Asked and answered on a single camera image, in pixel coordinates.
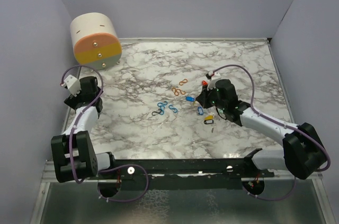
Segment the yellow key tag with key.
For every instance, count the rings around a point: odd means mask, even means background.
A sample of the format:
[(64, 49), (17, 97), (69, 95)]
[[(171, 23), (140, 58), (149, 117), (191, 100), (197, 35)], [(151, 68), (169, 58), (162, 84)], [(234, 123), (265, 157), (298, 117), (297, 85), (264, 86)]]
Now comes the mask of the yellow key tag with key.
[(214, 119), (214, 114), (213, 113), (209, 113), (206, 117), (205, 120), (213, 120)]

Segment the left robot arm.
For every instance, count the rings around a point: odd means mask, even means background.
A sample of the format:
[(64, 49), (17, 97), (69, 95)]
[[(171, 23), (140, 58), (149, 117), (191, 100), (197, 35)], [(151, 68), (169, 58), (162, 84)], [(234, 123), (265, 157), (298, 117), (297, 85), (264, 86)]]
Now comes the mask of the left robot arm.
[(69, 127), (51, 139), (51, 150), (56, 179), (60, 183), (95, 177), (100, 173), (110, 179), (116, 175), (117, 166), (111, 152), (97, 154), (90, 133), (103, 109), (97, 78), (87, 76), (75, 79), (79, 85), (76, 96), (70, 94), (64, 103), (75, 111)]

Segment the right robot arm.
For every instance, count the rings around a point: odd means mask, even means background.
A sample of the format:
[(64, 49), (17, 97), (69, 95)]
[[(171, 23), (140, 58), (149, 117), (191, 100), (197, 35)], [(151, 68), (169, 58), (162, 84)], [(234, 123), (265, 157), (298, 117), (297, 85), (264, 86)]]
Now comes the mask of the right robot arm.
[(247, 155), (244, 173), (255, 177), (264, 169), (289, 171), (305, 180), (328, 161), (325, 148), (309, 123), (297, 125), (275, 119), (238, 99), (234, 85), (228, 79), (202, 83), (196, 101), (204, 108), (211, 107), (225, 120), (263, 134), (281, 146), (279, 150), (257, 149)]

